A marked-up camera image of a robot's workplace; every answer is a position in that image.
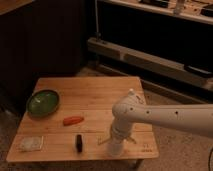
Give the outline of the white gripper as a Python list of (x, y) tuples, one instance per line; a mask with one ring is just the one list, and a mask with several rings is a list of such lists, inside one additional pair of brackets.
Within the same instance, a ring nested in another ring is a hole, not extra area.
[(131, 137), (133, 124), (123, 120), (114, 120), (110, 128), (110, 136), (102, 135), (98, 138), (97, 144), (103, 145), (107, 143), (110, 139), (112, 141), (121, 143), (125, 139), (133, 144), (137, 144), (136, 140)]

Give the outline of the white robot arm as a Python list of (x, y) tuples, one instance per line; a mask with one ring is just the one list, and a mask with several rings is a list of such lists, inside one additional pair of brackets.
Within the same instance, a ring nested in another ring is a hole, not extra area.
[(145, 105), (133, 89), (112, 106), (109, 135), (98, 142), (121, 144), (131, 137), (134, 123), (148, 123), (213, 138), (213, 104)]

